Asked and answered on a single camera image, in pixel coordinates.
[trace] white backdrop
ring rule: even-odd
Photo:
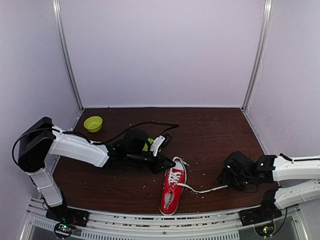
[[[320,155],[319,22],[318,0],[274,1],[262,70],[248,108],[267,154]],[[301,209],[311,240],[319,240],[320,200]]]
[[[62,0],[85,107],[241,107],[264,0]]]
[[[0,5],[0,239],[16,240],[36,189],[14,164],[12,146],[43,116],[70,129],[79,110],[62,57],[52,1],[0,0]]]

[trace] green bowl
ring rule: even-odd
[[[99,116],[89,117],[84,121],[84,128],[88,130],[90,133],[96,133],[102,128],[102,118]]]

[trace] wooden table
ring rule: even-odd
[[[89,133],[84,121],[91,116],[103,118],[103,128]],[[143,121],[177,123],[170,144],[163,153],[179,156],[187,167],[187,184],[196,190],[219,186],[217,177],[226,157],[241,151],[256,161],[263,151],[243,113],[237,108],[94,108],[86,109],[75,130],[91,140],[104,141],[123,129]],[[141,129],[155,138],[162,126],[144,125]],[[70,206],[132,214],[159,214],[164,172],[152,174],[147,168],[105,170],[85,162],[61,157],[54,179]],[[205,194],[182,193],[178,214],[202,213],[259,205],[266,190],[276,184],[262,184],[257,193],[224,188]]]

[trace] black wire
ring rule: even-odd
[[[286,207],[286,208],[285,208],[285,216],[284,216],[283,222],[281,223],[281,225],[280,225],[280,227],[278,228],[278,230],[277,230],[275,233],[272,234],[272,236],[276,235],[276,234],[282,229],[282,227],[284,226],[285,221],[286,221],[286,219],[287,219],[287,215],[288,215],[288,208]]]
[[[69,134],[69,135],[75,135],[75,136],[78,136],[80,138],[84,138],[88,143],[91,144],[91,140],[83,133],[81,132],[78,132],[78,131],[63,131],[62,132],[63,134]]]
[[[45,131],[45,130],[51,130],[51,131],[60,132],[59,130],[57,130],[57,129],[55,129],[55,128],[52,128],[52,127],[51,127],[51,128],[49,128],[49,127],[39,128],[39,129],[35,129],[35,130],[32,130],[32,131],[29,131],[29,132],[26,132],[26,133],[22,134],[22,135],[14,142],[13,147],[12,147],[11,156],[12,156],[12,159],[13,159],[14,163],[15,163],[17,166],[19,166],[19,164],[18,164],[18,162],[17,162],[17,160],[16,160],[16,158],[15,158],[15,148],[16,148],[16,145],[18,144],[18,142],[19,142],[22,138],[28,136],[29,134],[33,134],[33,133],[36,133],[36,132],[39,132],[39,131]]]
[[[125,130],[123,130],[122,132],[118,133],[116,136],[114,136],[113,138],[111,138],[111,139],[109,139],[107,141],[93,142],[92,144],[94,144],[94,145],[105,145],[105,144],[108,144],[108,143],[112,142],[113,140],[117,139],[118,137],[120,137],[121,135],[125,134],[129,130],[134,129],[134,128],[136,128],[138,126],[141,126],[141,125],[145,125],[145,124],[153,124],[153,125],[160,125],[160,126],[170,126],[170,127],[166,128],[164,131],[162,131],[162,133],[160,135],[162,135],[163,133],[165,133],[168,130],[176,129],[176,128],[179,127],[179,124],[174,124],[174,123],[156,122],[156,121],[143,121],[143,122],[139,122],[137,124],[134,124],[134,125],[126,128]]]

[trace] red sneaker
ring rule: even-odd
[[[184,189],[177,183],[185,184],[187,181],[186,164],[180,157],[174,157],[175,166],[165,172],[164,188],[160,203],[160,212],[163,215],[170,216],[178,208],[179,200]]]

